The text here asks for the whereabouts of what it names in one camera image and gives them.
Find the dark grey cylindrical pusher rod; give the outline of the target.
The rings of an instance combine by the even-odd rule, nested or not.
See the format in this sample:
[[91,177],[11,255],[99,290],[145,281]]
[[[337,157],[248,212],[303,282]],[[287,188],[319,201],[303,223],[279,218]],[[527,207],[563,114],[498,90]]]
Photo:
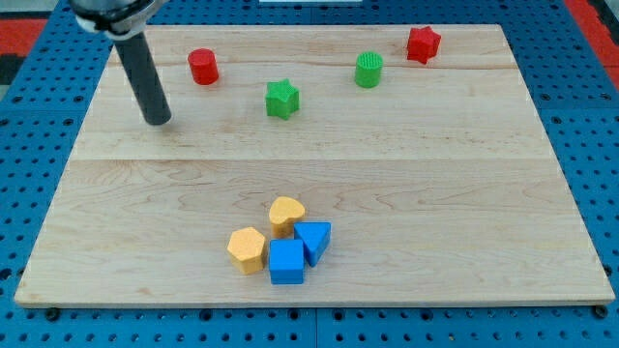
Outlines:
[[144,121],[151,126],[167,123],[171,111],[145,35],[138,33],[114,45]]

